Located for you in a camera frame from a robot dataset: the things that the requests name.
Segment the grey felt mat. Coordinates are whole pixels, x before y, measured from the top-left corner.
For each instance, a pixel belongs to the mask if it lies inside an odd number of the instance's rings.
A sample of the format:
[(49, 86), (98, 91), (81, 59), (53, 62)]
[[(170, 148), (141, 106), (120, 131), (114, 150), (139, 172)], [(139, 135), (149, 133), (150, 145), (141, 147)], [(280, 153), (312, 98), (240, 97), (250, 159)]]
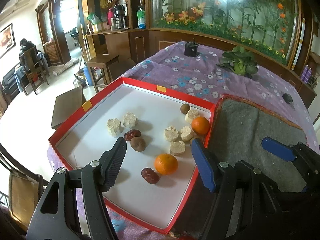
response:
[[(305, 180), (291, 162), (285, 162), (264, 150), (261, 141), (271, 137), (284, 145), (306, 143), (302, 129), (289, 125), (278, 118), (244, 101), (227, 98), (217, 104), (217, 115), (208, 149), (220, 161), (235, 165), (244, 160), (259, 168), (275, 181), (283, 192), (300, 192)], [(170, 235), (178, 238), (190, 236), (198, 239), (216, 194), (204, 187), (197, 178)]]

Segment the wooden side table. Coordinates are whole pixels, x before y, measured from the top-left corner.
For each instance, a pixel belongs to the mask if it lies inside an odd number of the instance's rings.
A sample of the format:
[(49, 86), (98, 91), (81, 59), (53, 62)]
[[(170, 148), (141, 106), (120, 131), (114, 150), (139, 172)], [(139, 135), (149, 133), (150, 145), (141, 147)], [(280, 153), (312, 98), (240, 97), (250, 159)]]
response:
[[(115, 62), (119, 62), (119, 55), (117, 54), (99, 54), (86, 62), (86, 66), (88, 67), (88, 71), (96, 93), (99, 93), (99, 88), (105, 88), (112, 82), (109, 65)], [(93, 75), (93, 69), (95, 68), (101, 70), (102, 73), (102, 75), (97, 79)]]

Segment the brown kiwi-like fruit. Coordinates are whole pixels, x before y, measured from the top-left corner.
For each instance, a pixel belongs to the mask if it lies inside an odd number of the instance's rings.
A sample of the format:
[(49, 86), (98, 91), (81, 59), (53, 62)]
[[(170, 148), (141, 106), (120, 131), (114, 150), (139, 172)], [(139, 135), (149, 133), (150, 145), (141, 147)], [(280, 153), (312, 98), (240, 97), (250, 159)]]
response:
[(143, 152), (146, 149), (146, 142), (141, 137), (133, 137), (130, 141), (130, 145), (137, 152)]

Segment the black thermos jug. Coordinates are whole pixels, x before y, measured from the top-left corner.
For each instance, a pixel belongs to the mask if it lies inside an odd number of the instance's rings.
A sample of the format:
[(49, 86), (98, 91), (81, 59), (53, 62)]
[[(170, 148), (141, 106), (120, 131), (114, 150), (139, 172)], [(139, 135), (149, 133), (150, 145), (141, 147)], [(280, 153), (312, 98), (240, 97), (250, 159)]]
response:
[(116, 19), (116, 25), (118, 28), (125, 27), (125, 12), (124, 7), (121, 4), (117, 4), (113, 7), (114, 17)]

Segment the red jujube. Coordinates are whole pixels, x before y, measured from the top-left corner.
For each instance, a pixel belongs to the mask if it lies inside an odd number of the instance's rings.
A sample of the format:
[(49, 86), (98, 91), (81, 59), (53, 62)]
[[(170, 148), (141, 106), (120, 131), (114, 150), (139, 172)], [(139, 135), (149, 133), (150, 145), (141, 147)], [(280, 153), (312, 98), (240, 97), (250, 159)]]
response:
[(149, 183), (149, 184), (157, 184), (160, 180), (159, 175), (151, 168), (144, 168), (141, 171), (142, 177)]

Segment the green leafy vegetable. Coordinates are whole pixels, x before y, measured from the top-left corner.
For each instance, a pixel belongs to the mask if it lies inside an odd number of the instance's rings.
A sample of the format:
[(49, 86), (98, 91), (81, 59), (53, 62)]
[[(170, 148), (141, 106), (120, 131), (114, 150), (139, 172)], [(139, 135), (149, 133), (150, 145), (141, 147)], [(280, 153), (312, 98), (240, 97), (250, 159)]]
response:
[(242, 46), (224, 51), (217, 65), (231, 70), (236, 75), (247, 77), (257, 74), (259, 69), (254, 54)]

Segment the small orange mandarin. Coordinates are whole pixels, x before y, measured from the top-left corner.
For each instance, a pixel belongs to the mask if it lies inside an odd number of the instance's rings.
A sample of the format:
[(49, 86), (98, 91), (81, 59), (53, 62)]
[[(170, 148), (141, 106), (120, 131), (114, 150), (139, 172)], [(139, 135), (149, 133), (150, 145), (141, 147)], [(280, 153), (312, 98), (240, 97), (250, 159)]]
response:
[(154, 166), (161, 175), (171, 175), (178, 169), (178, 160), (174, 155), (163, 153), (156, 157)]

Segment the pinkish yam chunk lower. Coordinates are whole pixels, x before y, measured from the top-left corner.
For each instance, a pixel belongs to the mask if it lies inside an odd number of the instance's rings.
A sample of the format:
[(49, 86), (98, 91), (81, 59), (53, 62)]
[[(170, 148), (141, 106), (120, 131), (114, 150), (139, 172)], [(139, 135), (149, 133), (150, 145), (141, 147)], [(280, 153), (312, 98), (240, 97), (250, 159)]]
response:
[(123, 125), (126, 128), (133, 128), (136, 126), (138, 118), (131, 112), (127, 112), (124, 115)]

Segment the dark red jujube date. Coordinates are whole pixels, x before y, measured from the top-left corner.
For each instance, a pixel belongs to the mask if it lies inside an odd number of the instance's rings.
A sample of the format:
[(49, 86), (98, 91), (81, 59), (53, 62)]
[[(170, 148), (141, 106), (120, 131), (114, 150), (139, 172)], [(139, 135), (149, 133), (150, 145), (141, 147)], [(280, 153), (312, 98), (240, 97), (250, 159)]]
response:
[(126, 141), (131, 141), (132, 138), (134, 138), (134, 137), (140, 137), (140, 136), (141, 136), (140, 130), (138, 130), (138, 129), (131, 129), (131, 130), (129, 130), (128, 132), (126, 132), (126, 133), (124, 134), (124, 139), (125, 139)]

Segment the large orange mandarin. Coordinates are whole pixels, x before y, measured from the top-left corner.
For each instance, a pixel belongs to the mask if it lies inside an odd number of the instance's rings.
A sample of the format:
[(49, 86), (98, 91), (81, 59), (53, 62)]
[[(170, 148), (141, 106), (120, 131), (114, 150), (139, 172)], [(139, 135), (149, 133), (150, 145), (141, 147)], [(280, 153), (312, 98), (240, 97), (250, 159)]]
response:
[(210, 123), (205, 117), (199, 116), (192, 121), (191, 127), (196, 134), (206, 135), (210, 129)]

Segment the purple floral tablecloth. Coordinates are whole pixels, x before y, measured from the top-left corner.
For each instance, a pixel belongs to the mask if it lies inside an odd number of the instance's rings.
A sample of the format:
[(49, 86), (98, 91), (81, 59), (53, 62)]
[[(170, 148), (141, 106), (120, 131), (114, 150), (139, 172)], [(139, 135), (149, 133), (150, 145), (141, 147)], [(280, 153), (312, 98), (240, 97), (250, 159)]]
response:
[[(184, 55), (184, 42), (172, 44), (152, 57), (128, 70), (122, 77), (169, 88), (211, 102), (215, 106), (213, 120), (217, 115), (217, 104), (230, 98), (244, 101), (300, 128), (306, 135), (306, 143), (314, 151), (319, 150), (312, 119), (299, 92), (291, 82), (277, 74), (259, 67), (252, 77), (236, 75), (219, 67), (222, 51), (208, 46), (199, 46), (197, 57)], [(282, 98), (284, 93), (293, 98), (292, 109)], [(64, 166), (52, 147), (48, 158), (55, 168)], [(111, 222), (119, 239), (169, 239), (167, 234), (147, 229), (122, 216), (107, 206)]]

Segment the brown longan in tray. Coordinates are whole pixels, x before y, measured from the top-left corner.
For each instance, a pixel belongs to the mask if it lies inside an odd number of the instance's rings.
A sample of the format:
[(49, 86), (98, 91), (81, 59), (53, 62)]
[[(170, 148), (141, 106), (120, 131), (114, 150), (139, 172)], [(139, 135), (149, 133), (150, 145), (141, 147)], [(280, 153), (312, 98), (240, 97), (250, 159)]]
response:
[(180, 111), (182, 114), (186, 115), (190, 111), (190, 105), (187, 103), (184, 103), (180, 107)]

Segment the black car key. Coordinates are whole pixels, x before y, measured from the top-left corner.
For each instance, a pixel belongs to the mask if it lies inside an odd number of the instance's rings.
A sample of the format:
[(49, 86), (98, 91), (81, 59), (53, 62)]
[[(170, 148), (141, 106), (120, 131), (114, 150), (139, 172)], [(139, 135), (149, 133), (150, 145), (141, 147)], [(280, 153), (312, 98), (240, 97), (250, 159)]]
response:
[(293, 105), (293, 98), (290, 94), (284, 93), (282, 95), (282, 98), (292, 109), (295, 109), (295, 107)]

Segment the beige yam chunk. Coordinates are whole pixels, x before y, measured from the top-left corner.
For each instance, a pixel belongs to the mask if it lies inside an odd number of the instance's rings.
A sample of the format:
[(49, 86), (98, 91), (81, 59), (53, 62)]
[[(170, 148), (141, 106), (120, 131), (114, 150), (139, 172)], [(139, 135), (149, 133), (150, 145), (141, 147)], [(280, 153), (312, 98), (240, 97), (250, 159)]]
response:
[(175, 141), (170, 143), (170, 154), (180, 155), (185, 152), (185, 143), (183, 141)]
[(184, 126), (180, 130), (180, 136), (184, 142), (188, 142), (194, 137), (194, 132), (189, 126)]
[(179, 132), (174, 126), (168, 126), (164, 130), (164, 137), (168, 142), (175, 142), (179, 137)]

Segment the black cylindrical container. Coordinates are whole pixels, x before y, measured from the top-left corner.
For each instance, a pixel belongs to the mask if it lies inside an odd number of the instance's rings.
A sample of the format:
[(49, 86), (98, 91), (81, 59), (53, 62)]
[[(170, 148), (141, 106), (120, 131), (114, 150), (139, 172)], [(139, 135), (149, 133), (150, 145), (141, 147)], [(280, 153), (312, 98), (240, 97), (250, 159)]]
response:
[(187, 57), (197, 57), (199, 44), (193, 38), (192, 41), (187, 41), (184, 44), (184, 55)]

